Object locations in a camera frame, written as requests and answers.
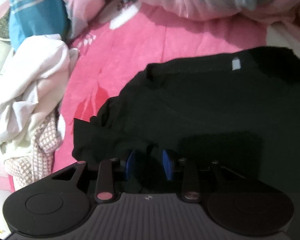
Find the blue patterned quilt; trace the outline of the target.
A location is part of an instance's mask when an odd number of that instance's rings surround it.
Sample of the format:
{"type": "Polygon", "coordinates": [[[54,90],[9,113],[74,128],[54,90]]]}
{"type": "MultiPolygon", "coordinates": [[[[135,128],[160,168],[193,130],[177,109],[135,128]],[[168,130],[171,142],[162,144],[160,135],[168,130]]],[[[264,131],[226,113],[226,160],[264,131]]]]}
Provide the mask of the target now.
{"type": "Polygon", "coordinates": [[[58,34],[65,39],[69,23],[63,0],[10,0],[8,31],[14,50],[34,35],[58,34]]]}

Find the beige houndstooth garment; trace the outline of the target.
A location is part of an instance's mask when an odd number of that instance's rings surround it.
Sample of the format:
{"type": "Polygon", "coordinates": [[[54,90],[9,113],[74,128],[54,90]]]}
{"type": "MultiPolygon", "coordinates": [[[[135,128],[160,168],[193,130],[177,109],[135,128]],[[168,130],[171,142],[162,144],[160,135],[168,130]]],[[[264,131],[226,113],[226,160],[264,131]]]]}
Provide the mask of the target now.
{"type": "Polygon", "coordinates": [[[62,135],[57,129],[58,119],[58,112],[52,111],[35,131],[30,150],[25,155],[4,161],[14,191],[52,173],[54,154],[62,143],[62,135]]]}

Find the black t-shirt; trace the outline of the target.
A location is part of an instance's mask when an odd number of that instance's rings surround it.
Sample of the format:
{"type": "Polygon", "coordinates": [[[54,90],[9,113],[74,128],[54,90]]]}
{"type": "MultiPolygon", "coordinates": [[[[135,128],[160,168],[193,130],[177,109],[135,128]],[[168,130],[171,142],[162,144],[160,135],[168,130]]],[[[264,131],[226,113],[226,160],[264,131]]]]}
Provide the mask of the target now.
{"type": "Polygon", "coordinates": [[[133,150],[216,160],[300,192],[300,59],[258,47],[149,64],[89,121],[74,120],[75,159],[94,165],[133,150]]]}

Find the white shirt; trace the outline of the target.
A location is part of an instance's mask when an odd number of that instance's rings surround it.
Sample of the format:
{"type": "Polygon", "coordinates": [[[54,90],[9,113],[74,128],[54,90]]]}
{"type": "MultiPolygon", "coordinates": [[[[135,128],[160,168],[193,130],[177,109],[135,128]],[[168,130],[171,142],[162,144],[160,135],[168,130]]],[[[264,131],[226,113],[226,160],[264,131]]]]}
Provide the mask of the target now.
{"type": "Polygon", "coordinates": [[[0,75],[0,145],[30,140],[62,100],[77,59],[58,34],[22,42],[0,75]]]}

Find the dark floral pillow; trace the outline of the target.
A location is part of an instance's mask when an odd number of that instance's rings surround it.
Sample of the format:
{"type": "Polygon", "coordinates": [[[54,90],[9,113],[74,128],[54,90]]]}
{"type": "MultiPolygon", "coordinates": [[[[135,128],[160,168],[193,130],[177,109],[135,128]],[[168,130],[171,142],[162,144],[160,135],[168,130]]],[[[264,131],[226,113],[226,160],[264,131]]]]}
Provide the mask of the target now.
{"type": "Polygon", "coordinates": [[[0,41],[10,42],[8,29],[9,16],[10,10],[8,10],[5,15],[0,18],[0,41]]]}

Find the cream fleece garment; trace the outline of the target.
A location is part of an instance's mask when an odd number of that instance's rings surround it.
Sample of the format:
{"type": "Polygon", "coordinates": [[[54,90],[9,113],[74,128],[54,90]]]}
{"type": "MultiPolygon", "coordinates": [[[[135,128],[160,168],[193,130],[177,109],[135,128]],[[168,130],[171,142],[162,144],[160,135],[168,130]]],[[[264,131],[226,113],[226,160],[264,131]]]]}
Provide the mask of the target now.
{"type": "MultiPolygon", "coordinates": [[[[64,122],[64,119],[62,116],[59,116],[57,129],[61,133],[62,140],[63,140],[64,134],[65,134],[65,122],[64,122]]],[[[19,156],[25,155],[30,150],[30,144],[31,144],[32,137],[30,138],[30,140],[26,140],[24,138],[20,142],[17,142],[16,140],[12,140],[12,141],[1,144],[0,145],[0,162],[4,163],[4,161],[10,157],[19,157],[19,156]]]]}

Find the pink floral bed blanket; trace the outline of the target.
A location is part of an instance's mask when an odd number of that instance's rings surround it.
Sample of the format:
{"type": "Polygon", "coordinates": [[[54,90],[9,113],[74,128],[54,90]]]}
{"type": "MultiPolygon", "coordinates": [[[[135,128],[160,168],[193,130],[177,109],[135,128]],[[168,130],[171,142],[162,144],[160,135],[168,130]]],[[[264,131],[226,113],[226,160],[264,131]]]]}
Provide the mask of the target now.
{"type": "MultiPolygon", "coordinates": [[[[78,50],[78,59],[64,96],[54,109],[64,119],[65,134],[55,151],[52,171],[74,162],[74,119],[89,120],[147,64],[265,45],[290,48],[300,57],[300,42],[281,23],[264,25],[240,15],[196,22],[138,2],[126,9],[103,12],[72,45],[67,45],[78,50]]],[[[14,54],[0,42],[0,59],[5,61],[0,75],[14,54]]],[[[13,190],[2,162],[0,189],[13,190]]]]}

